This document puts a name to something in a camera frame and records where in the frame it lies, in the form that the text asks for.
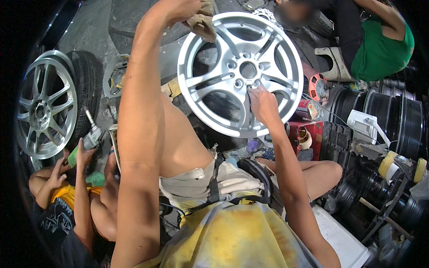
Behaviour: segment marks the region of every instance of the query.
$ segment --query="drill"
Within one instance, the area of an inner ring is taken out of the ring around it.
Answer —
[[[90,150],[100,144],[105,130],[101,129],[99,126],[95,124],[94,120],[92,119],[91,113],[89,112],[87,107],[85,107],[85,113],[86,113],[86,116],[88,117],[89,122],[91,123],[91,129],[89,133],[83,138],[83,148],[85,150]],[[76,146],[76,148],[71,152],[71,154],[67,158],[67,162],[69,163],[71,168],[74,168],[76,166],[77,152],[78,152],[78,146]]]

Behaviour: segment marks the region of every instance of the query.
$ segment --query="electrical cord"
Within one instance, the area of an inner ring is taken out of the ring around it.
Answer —
[[[306,94],[306,93],[303,93],[302,94],[303,96],[304,96],[304,99],[308,99],[308,100],[311,100],[311,97],[308,95],[308,94]],[[349,126],[341,117],[339,117],[339,116],[337,116],[336,114],[334,114],[333,112],[331,112],[330,110],[328,110],[328,109],[326,109],[325,107],[323,107],[322,105],[320,105],[319,103],[317,103],[320,107],[322,107],[323,109],[325,109],[326,111],[328,111],[328,113],[330,113],[330,114],[332,114],[332,115],[334,115],[334,116],[336,116],[339,120],[341,120],[346,126],[348,126],[349,128],[352,128],[351,126]],[[362,135],[364,135],[364,136],[366,136],[366,137],[368,137],[368,138],[370,138],[371,140],[373,140],[373,141],[375,141],[376,143],[378,143],[379,145],[381,145],[382,147],[383,147],[383,145],[379,142],[379,141],[377,141],[376,139],[373,139],[372,137],[370,137],[369,135],[367,135],[367,134],[365,134],[365,133],[363,133],[363,132],[361,132],[361,131],[359,131],[359,130],[357,130],[357,129],[353,129],[353,131],[356,131],[356,132],[358,132],[358,133],[360,133],[360,134],[362,134]]]
[[[166,219],[164,219],[161,215],[160,218],[163,219],[166,223],[168,223],[168,225],[170,225],[173,228],[176,228],[177,230],[180,230],[180,228],[174,224],[172,224],[171,222],[167,221]]]
[[[161,204],[161,205],[164,205],[164,206],[167,206],[167,207],[175,208],[175,209],[177,209],[178,211],[180,211],[180,212],[182,213],[182,215],[183,215],[183,216],[185,215],[184,211],[183,211],[183,210],[181,210],[181,209],[179,209],[178,207],[175,207],[175,206],[173,206],[173,205],[169,205],[169,204],[164,204],[164,203],[161,203],[161,202],[160,202],[160,204]]]
[[[337,58],[334,56],[334,53],[332,52],[331,47],[329,47],[329,51],[331,51],[331,55],[334,58],[335,63],[337,65],[337,70],[338,70],[338,76],[337,76],[338,78],[337,78],[337,80],[338,80],[338,83],[337,83],[337,85],[335,85],[335,87],[337,87],[340,84],[340,77],[341,77],[340,66],[338,66]]]

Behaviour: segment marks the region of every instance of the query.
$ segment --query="yellow shirt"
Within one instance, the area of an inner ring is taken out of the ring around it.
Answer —
[[[180,230],[143,267],[321,267],[268,205],[217,202],[183,217]]]

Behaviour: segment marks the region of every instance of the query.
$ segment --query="hand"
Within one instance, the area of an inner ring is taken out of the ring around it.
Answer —
[[[159,4],[167,15],[168,25],[189,19],[201,8],[200,0],[161,0]]]
[[[92,155],[97,149],[85,150],[83,148],[83,139],[79,139],[78,143],[78,152],[76,154],[76,169],[79,171],[83,171],[86,166],[89,165],[92,159]]]
[[[249,97],[251,101],[252,112],[268,129],[283,125],[278,114],[277,99],[274,94],[269,93],[264,87],[249,88]]]
[[[60,158],[57,163],[55,164],[54,169],[52,170],[51,176],[49,177],[48,181],[46,182],[47,184],[49,184],[49,186],[54,189],[54,188],[60,188],[61,185],[63,184],[63,181],[67,178],[67,175],[61,174],[61,167],[64,166],[64,161],[65,161],[65,157]]]
[[[67,160],[69,158],[70,152],[69,150],[67,150],[66,148],[63,149],[63,156],[64,156],[64,160]],[[60,174],[63,174],[64,172],[68,171],[71,169],[70,165],[67,164],[65,165],[65,163],[62,162],[61,167],[60,167]]]

